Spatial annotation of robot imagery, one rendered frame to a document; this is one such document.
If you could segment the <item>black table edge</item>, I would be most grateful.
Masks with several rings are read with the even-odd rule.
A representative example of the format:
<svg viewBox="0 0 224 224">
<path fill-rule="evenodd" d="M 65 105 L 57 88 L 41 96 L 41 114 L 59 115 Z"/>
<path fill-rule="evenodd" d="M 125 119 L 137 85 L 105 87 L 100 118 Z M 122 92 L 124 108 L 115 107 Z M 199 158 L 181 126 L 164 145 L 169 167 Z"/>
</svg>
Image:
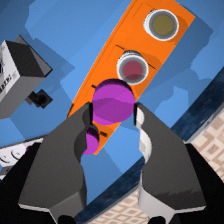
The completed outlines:
<svg viewBox="0 0 224 224">
<path fill-rule="evenodd" d="M 212 124 L 213 122 L 223 113 L 224 111 L 224 102 L 220 105 L 220 107 L 212 114 L 212 116 L 186 141 L 186 143 L 194 143 Z M 116 202 L 111 204 L 109 207 L 101 211 L 99 214 L 94 216 L 93 218 L 89 219 L 83 224 L 90 224 L 91 222 L 95 221 L 120 203 L 122 203 L 124 200 L 129 198 L 131 195 L 133 195 L 135 192 L 138 191 L 138 186 L 135 186 L 133 189 L 131 189 L 128 193 L 126 193 L 124 196 L 122 196 L 120 199 L 118 199 Z"/>
</svg>

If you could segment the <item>white button housing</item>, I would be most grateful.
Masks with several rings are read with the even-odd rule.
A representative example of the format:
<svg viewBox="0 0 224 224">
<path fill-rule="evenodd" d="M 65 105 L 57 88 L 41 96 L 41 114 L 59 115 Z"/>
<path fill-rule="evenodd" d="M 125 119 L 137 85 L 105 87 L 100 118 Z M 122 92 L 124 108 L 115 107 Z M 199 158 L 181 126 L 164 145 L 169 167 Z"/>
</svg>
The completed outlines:
<svg viewBox="0 0 224 224">
<path fill-rule="evenodd" d="M 24 100 L 43 109 L 53 101 L 43 89 L 37 94 L 33 91 L 52 70 L 20 35 L 14 42 L 4 40 L 0 46 L 0 119 L 9 118 Z"/>
</svg>

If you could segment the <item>orange tube rack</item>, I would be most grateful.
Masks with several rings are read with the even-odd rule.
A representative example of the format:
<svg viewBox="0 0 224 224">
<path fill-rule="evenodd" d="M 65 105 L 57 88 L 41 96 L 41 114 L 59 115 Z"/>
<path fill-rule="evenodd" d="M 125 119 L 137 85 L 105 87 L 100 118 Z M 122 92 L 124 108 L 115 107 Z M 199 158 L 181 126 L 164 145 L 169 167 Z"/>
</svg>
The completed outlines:
<svg viewBox="0 0 224 224">
<path fill-rule="evenodd" d="M 144 30 L 144 19 L 151 10 L 155 9 L 169 10 L 177 17 L 179 29 L 176 36 L 171 40 L 160 41 L 154 39 Z M 116 63 L 122 53 L 127 50 L 136 50 L 141 53 L 148 65 L 148 76 L 146 79 L 140 84 L 130 85 L 136 102 L 194 18 L 194 15 L 174 0 L 132 0 L 86 76 L 66 119 L 87 101 L 92 101 L 94 90 L 100 82 L 109 78 L 120 79 L 117 74 Z M 93 124 L 98 127 L 100 136 L 99 148 L 93 154 L 98 154 L 120 123 L 104 126 L 93 121 Z"/>
</svg>

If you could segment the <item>blue flat work mat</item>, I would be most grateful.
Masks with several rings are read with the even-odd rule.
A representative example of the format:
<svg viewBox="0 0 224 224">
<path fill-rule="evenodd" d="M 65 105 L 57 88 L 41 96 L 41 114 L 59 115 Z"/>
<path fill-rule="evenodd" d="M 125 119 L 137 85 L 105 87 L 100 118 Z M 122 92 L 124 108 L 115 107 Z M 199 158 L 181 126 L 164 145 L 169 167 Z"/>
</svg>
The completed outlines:
<svg viewBox="0 0 224 224">
<path fill-rule="evenodd" d="M 137 99 L 171 128 L 224 66 L 224 0 L 175 0 L 195 16 Z M 0 147 L 49 134 L 69 109 L 99 53 L 132 0 L 0 0 L 0 46 L 20 35 L 53 69 L 35 88 L 52 99 L 44 109 L 25 100 L 0 120 Z M 136 102 L 137 102 L 136 101 Z M 97 155 L 81 156 L 87 205 L 143 154 L 133 114 Z M 86 206 L 87 206 L 86 205 Z"/>
</svg>

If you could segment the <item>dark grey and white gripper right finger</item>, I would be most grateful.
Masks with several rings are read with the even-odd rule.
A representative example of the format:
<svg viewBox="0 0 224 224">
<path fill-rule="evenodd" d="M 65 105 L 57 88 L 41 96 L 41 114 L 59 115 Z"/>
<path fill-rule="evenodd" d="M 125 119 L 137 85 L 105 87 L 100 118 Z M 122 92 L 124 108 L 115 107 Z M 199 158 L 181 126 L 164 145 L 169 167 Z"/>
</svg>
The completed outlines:
<svg viewBox="0 0 224 224">
<path fill-rule="evenodd" d="M 138 207 L 148 222 L 162 216 L 166 224 L 224 224 L 224 182 L 197 149 L 140 102 L 134 103 L 134 125 L 146 160 Z"/>
</svg>

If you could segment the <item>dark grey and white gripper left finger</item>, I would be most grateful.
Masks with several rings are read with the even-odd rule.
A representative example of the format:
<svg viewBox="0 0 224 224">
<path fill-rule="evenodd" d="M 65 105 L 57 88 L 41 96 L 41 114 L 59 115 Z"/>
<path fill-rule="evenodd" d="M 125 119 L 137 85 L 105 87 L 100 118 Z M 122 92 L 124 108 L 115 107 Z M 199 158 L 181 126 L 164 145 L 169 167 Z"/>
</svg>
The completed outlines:
<svg viewBox="0 0 224 224">
<path fill-rule="evenodd" d="M 93 125 L 93 103 L 71 114 L 16 162 L 0 182 L 0 224 L 58 224 L 87 205 L 81 156 L 86 130 Z"/>
</svg>

